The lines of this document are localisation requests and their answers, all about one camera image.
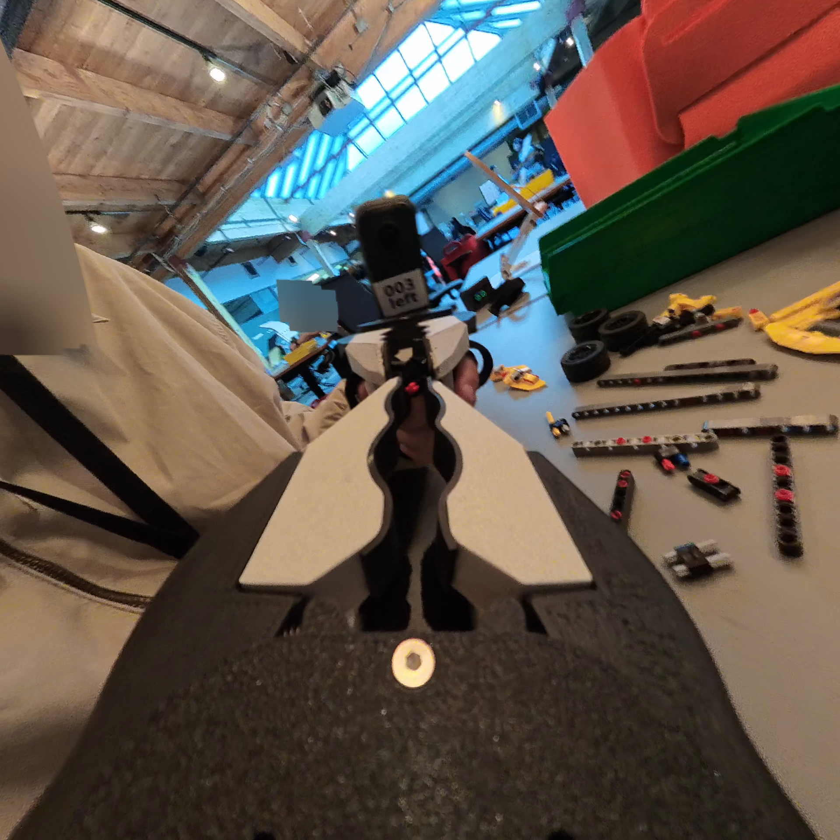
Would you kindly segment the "yellow panel black connector assembly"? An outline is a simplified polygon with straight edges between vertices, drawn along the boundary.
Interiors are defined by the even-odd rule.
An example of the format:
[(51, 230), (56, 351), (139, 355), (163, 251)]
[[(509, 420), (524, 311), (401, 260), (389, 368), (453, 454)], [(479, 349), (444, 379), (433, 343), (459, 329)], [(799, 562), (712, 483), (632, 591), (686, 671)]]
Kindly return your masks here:
[(536, 392), (547, 385), (545, 380), (534, 374), (532, 369), (524, 364), (512, 366), (499, 364), (491, 371), (490, 381), (520, 392)]

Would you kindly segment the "ceiling projector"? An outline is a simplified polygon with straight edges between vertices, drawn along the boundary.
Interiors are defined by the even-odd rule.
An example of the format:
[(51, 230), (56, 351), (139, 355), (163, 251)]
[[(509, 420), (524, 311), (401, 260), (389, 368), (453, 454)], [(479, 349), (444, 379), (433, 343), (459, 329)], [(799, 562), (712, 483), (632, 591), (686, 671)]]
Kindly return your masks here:
[(315, 130), (338, 136), (363, 114), (363, 102), (347, 70), (338, 65), (321, 79), (311, 95), (307, 117)]

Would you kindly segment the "person's beige jacket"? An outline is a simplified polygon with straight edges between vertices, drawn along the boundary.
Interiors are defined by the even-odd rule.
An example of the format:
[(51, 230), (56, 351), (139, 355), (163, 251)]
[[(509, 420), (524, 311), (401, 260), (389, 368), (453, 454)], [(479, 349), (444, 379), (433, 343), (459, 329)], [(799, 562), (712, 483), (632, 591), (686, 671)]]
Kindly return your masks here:
[[(23, 364), (195, 529), (296, 452), (262, 363), (207, 311), (77, 246), (96, 342)], [(36, 799), (173, 567), (2, 493), (2, 822)]]

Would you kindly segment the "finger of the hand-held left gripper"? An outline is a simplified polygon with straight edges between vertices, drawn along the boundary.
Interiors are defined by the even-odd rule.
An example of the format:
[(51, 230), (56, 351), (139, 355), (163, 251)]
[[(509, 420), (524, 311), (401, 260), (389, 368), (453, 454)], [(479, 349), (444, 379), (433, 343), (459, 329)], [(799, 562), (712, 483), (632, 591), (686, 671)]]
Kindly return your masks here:
[(424, 320), (423, 341), (430, 377), (439, 382), (454, 372), (469, 350), (467, 325), (457, 317)]
[(344, 339), (350, 370), (367, 385), (383, 385), (393, 378), (388, 339), (391, 329), (357, 332)]

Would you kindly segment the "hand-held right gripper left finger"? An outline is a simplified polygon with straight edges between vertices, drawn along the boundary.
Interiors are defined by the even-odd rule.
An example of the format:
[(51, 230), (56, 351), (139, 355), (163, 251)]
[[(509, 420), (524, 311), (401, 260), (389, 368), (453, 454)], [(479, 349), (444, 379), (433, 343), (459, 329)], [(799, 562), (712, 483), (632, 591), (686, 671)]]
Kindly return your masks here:
[(388, 380), (302, 454), (238, 578), (246, 592), (335, 602), (362, 627), (406, 625), (406, 557), (389, 479), (403, 384)]

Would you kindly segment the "yellow toy car body section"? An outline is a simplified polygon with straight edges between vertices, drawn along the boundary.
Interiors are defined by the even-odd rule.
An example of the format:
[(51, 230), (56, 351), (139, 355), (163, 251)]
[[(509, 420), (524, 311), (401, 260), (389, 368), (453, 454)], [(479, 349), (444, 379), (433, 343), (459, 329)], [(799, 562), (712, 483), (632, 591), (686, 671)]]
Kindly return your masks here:
[(770, 315), (762, 330), (786, 350), (839, 355), (839, 282)]

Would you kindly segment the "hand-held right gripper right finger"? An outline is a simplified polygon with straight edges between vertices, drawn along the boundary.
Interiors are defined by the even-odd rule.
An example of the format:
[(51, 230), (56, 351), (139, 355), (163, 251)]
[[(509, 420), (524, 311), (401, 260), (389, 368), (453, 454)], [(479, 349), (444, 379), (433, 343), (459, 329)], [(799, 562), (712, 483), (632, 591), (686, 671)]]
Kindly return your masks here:
[(501, 599), (592, 588), (526, 449), (444, 384), (430, 382), (427, 402), (443, 486), (425, 555), (425, 616), (476, 617)]

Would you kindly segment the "green plastic bin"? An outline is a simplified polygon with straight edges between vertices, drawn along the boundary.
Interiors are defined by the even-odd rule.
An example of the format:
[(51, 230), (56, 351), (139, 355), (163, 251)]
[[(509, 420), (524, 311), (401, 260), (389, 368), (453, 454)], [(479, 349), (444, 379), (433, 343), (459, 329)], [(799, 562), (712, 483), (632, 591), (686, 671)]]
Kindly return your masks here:
[(539, 241), (557, 315), (616, 310), (839, 206), (839, 86), (741, 118)]

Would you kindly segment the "red chair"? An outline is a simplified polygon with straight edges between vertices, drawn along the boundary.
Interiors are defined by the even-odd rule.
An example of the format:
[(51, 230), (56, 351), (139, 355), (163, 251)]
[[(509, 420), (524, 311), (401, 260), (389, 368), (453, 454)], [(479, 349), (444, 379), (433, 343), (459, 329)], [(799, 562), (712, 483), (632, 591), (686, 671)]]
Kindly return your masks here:
[(490, 254), (487, 241), (475, 234), (452, 240), (443, 249), (440, 265), (447, 282), (463, 280), (469, 269)]

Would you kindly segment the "black grey connector piece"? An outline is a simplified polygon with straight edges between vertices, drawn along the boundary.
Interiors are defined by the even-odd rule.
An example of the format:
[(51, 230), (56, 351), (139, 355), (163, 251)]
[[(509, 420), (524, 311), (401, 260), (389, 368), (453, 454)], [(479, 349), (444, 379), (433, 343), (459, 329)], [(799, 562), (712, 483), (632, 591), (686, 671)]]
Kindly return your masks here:
[(679, 581), (699, 579), (732, 567), (729, 554), (715, 540), (687, 542), (662, 556), (664, 567)]

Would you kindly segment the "person's left hand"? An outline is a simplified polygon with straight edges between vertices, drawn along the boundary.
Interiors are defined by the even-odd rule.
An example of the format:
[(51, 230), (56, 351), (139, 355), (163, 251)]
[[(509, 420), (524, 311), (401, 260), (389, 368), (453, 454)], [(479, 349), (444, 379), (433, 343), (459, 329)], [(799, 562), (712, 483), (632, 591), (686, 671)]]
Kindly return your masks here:
[(472, 352), (468, 352), (454, 369), (454, 392), (470, 406), (476, 405), (480, 388), (480, 367)]

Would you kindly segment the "person's left forearm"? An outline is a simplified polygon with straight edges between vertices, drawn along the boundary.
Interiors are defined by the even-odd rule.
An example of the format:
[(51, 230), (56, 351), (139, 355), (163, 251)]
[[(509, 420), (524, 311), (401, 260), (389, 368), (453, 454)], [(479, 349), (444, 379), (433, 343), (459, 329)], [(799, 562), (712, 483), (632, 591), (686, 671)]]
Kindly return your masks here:
[(317, 405), (282, 402), (284, 426), (281, 435), (290, 446), (302, 451), (349, 412), (345, 386), (346, 380), (342, 379)]

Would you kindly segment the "yellow brick subassembly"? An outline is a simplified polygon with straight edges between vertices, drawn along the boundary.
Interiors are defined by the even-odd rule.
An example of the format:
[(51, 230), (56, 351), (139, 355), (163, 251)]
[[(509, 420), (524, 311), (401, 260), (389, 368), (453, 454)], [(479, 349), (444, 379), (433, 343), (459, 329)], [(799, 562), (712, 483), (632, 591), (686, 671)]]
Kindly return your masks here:
[(653, 324), (666, 332), (707, 322), (743, 317), (744, 312), (741, 307), (718, 308), (717, 301), (718, 299), (713, 295), (691, 298), (681, 292), (672, 293), (669, 295), (666, 310), (653, 319)]

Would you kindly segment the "black office chair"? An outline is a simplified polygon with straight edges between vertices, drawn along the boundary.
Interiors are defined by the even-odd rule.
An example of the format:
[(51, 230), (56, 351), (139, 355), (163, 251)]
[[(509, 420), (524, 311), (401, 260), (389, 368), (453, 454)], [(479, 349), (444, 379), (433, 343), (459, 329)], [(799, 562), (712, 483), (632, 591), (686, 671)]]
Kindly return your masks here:
[(332, 292), (338, 306), (338, 325), (346, 333), (357, 333), (366, 324), (383, 320), (370, 284), (356, 275), (343, 272), (338, 276), (320, 279), (316, 285)]

